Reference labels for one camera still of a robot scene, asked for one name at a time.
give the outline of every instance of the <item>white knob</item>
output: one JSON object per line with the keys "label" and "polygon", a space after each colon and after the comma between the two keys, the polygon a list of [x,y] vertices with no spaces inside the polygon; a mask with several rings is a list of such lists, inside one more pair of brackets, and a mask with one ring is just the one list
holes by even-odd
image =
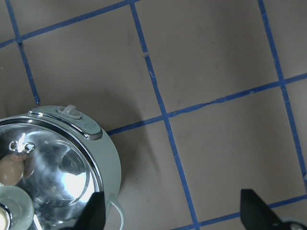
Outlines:
{"label": "white knob", "polygon": [[66,107],[60,107],[57,112],[63,116],[67,116],[72,119],[81,119],[82,113],[76,110],[76,107],[72,104]]}

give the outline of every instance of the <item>egg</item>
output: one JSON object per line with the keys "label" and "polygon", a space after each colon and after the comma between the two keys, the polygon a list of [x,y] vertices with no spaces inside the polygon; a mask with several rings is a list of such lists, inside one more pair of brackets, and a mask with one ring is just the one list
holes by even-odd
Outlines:
{"label": "egg", "polygon": [[0,183],[3,185],[17,184],[24,174],[24,162],[15,161],[11,154],[0,160]]}

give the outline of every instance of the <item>rice cooker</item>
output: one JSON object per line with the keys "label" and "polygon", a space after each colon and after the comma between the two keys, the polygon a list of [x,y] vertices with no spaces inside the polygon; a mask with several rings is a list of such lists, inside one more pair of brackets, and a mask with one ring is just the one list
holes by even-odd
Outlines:
{"label": "rice cooker", "polygon": [[73,226],[95,192],[104,194],[106,215],[111,204],[117,208],[122,229],[123,210],[116,200],[120,182],[120,161],[112,140],[75,106],[42,106],[0,119],[3,229]]}

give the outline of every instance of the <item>handle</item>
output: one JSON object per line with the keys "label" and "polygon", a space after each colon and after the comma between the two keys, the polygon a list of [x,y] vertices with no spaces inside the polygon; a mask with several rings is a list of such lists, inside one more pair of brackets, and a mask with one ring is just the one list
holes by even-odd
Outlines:
{"label": "handle", "polygon": [[120,218],[121,218],[121,225],[120,225],[120,228],[119,230],[123,230],[124,228],[124,223],[125,223],[125,214],[124,214],[124,209],[123,207],[120,205],[120,203],[118,202],[116,196],[112,193],[109,195],[108,197],[108,206],[112,204],[116,209],[117,211],[119,212],[120,214]]}

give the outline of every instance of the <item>black object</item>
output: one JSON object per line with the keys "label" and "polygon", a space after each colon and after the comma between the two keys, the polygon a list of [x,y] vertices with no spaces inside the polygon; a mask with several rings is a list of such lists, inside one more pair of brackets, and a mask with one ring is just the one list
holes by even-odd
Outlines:
{"label": "black object", "polygon": [[246,230],[307,230],[296,222],[282,222],[252,189],[241,190],[241,222]]}
{"label": "black object", "polygon": [[93,193],[74,227],[62,230],[103,230],[106,224],[104,192]]}

